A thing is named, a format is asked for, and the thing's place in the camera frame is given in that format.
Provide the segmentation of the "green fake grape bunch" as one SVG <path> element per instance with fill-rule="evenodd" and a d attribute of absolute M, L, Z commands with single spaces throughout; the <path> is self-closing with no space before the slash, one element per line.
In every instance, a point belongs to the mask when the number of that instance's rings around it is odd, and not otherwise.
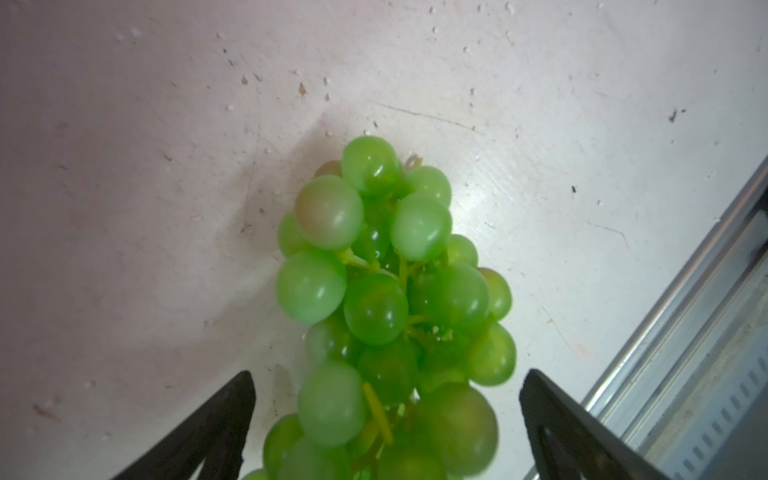
<path fill-rule="evenodd" d="M 311 371 L 254 479 L 468 479 L 493 462 L 517 348 L 506 279 L 453 230 L 452 187 L 364 135 L 282 218 L 277 302 L 306 326 Z"/>

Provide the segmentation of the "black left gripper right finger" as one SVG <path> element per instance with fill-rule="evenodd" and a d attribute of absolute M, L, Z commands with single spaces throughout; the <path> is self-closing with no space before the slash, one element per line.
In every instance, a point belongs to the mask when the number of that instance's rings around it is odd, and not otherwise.
<path fill-rule="evenodd" d="M 535 468 L 541 479 L 657 480 L 665 477 L 543 372 L 529 370 L 519 400 Z"/>

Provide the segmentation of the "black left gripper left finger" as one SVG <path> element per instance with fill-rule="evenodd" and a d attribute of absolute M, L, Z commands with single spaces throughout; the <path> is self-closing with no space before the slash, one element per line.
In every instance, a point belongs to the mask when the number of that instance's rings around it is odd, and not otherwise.
<path fill-rule="evenodd" d="M 239 372 L 116 477 L 236 479 L 256 400 L 251 373 Z"/>

